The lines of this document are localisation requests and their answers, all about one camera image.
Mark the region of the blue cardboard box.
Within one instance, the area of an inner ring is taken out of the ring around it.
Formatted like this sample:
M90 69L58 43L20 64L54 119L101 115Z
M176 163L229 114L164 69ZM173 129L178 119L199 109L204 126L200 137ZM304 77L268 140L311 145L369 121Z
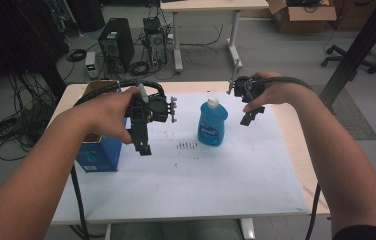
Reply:
M120 92L116 80L90 82L77 104L86 105L90 100L109 92ZM115 172L118 168L122 142L112 136L90 132L78 150L76 161L85 172Z

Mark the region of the black computer tower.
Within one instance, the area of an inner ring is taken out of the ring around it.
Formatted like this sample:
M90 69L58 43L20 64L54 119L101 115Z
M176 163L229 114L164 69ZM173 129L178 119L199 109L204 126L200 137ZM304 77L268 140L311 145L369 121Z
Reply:
M135 52L129 21L126 18L111 18L98 43L108 69L114 73L126 73Z

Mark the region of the black sleeve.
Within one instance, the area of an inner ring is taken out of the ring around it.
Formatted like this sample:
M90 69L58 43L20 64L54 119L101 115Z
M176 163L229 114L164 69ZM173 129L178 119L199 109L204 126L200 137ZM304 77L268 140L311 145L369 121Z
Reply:
M376 240L376 226L350 226L338 231L332 240Z

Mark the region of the black office chair base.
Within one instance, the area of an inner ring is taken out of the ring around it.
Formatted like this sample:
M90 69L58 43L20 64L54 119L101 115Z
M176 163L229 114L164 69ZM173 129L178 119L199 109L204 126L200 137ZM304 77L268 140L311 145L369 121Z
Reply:
M336 45L332 45L326 49L325 53L327 54L327 57L321 62L322 67L326 67L331 61L341 61L346 55L346 51ZM367 68L368 74L374 74L376 72L376 63L362 60L360 64Z

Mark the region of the person's left hand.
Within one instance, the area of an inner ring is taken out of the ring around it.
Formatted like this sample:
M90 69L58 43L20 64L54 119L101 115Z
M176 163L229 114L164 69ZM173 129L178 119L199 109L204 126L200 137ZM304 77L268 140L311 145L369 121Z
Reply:
M123 92L102 94L74 107L84 126L84 136L93 133L116 137L124 144L131 143L123 120L131 97L138 92L137 87L130 87Z

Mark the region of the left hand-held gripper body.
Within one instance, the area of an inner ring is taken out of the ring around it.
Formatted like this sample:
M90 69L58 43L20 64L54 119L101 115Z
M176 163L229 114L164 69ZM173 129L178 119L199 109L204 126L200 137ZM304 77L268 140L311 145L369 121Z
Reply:
M145 90L146 84L137 85L139 92L131 97L125 116L130 119L131 130L133 132L147 132L147 125L151 122L166 122L171 117L171 122L175 123L175 109L177 108L175 97L167 97L161 87L157 87L155 94L148 94Z

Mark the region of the black metal post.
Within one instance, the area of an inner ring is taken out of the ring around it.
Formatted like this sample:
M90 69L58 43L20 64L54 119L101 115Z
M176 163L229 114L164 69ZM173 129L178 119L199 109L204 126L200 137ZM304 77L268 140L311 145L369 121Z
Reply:
M352 79L360 63L376 44L376 7L353 43L347 50L333 75L319 94L324 105L333 111L333 103L346 84Z

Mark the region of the open brown cardboard box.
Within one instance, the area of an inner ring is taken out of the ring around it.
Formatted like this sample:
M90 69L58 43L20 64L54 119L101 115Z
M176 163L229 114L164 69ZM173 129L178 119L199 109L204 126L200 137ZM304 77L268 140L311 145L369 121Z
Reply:
M267 0L271 21L279 33L318 33L335 21L329 0Z

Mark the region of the blue bottle with white cap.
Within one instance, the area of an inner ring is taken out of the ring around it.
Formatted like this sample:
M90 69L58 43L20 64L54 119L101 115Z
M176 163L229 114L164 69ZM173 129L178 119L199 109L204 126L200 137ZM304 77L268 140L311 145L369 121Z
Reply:
M197 130L198 140L208 146L219 146L225 135L227 110L213 96L200 107L200 118Z

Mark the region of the closed brown cardboard box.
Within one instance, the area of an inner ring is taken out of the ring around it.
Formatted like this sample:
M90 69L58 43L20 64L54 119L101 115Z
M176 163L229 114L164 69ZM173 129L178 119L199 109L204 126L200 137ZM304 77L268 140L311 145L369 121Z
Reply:
M331 0L337 19L330 25L337 31L360 31L376 8L376 0Z

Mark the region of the open computer tower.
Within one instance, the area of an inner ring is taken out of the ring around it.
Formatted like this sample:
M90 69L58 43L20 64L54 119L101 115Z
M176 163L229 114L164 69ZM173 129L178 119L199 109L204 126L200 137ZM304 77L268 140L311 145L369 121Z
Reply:
M146 44L153 66L160 67L167 63L165 33L158 17L143 19Z

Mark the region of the grey floor mat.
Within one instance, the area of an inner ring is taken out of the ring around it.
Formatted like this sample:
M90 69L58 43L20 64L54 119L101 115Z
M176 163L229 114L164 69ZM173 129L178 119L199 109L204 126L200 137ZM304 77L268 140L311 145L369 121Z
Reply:
M375 131L346 89L340 92L329 110L355 140L376 140Z

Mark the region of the person's right hand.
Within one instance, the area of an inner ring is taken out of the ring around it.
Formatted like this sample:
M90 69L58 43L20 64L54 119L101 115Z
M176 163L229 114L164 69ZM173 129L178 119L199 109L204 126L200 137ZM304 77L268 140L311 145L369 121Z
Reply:
M307 88L295 83L268 83L265 85L265 91L249 102L243 111L250 112L266 104L294 104L307 92Z

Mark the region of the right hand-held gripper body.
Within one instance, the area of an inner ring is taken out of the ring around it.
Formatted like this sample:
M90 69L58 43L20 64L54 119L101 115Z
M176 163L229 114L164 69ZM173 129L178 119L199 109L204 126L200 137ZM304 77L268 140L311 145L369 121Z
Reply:
M265 90L265 83L260 77L240 76L229 81L228 94L234 93L244 103L249 103L259 97Z

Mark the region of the small white power supply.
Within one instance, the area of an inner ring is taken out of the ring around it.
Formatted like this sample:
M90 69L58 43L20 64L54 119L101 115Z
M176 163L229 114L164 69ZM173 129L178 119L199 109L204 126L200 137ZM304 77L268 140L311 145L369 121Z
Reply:
M97 66L96 53L95 52L89 51L86 54L85 69L86 69L86 71L88 73L88 76L91 79L95 79L97 77L98 71L99 71L99 67Z

